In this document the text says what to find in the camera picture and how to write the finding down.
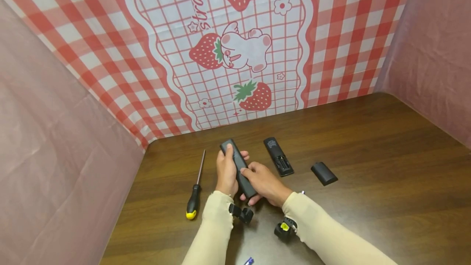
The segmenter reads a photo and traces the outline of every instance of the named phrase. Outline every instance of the star illustration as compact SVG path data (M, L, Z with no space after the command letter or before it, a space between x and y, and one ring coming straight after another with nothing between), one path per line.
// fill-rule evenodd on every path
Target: star illustration
M198 24L196 24L195 22L191 22L187 27L188 29L190 29L190 33L198 31Z
M278 75L276 75L276 79L278 79L278 80L285 79L285 74L284 73L279 73Z

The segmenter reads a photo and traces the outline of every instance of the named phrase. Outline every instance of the cartoon rabbit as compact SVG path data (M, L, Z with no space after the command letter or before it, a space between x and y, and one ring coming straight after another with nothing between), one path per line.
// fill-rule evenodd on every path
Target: cartoon rabbit
M238 24L229 23L221 37L223 66L228 69L242 69L246 65L254 72L267 67L266 53L271 46L271 38L259 29L252 29L245 39L239 35Z

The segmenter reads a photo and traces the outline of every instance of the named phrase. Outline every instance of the hand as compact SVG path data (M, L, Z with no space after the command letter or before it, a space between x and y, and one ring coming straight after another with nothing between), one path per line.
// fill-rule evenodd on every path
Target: hand
M230 197L233 197L239 190L239 184L236 181L237 168L236 164L232 160L233 153L234 150L232 148L232 144L228 144L226 156L224 156L222 150L220 150L216 159L216 169L218 172L216 190L225 193ZM243 150L240 154L244 160L248 160L250 158L248 151Z
M277 207L282 207L289 195L293 192L291 189L285 187L273 175L267 166L251 162L248 168L242 168L241 174L245 176L253 188L257 191L257 195L249 200L249 206L255 205L261 198L267 198L270 204ZM240 196L241 200L246 200L245 194Z

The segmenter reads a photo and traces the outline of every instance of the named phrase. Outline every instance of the pink gingham fabric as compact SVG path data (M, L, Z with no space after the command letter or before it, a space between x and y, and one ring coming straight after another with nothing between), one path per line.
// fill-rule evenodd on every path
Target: pink gingham fabric
M5 1L145 148L371 93L407 0Z

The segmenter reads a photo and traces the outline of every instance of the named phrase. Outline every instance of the flower illustration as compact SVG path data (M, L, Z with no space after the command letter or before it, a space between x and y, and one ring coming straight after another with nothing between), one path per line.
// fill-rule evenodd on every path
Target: flower illustration
M291 3L289 0L275 0L275 10L273 11L276 14L286 15L286 13L291 10Z
M278 75L276 75L276 79L278 79L278 80L285 79L285 74L284 73L279 73Z
M209 99L207 99L207 98L201 99L198 103L200 104L201 108L208 108L208 107L211 107L213 105L211 103L211 101L209 101Z

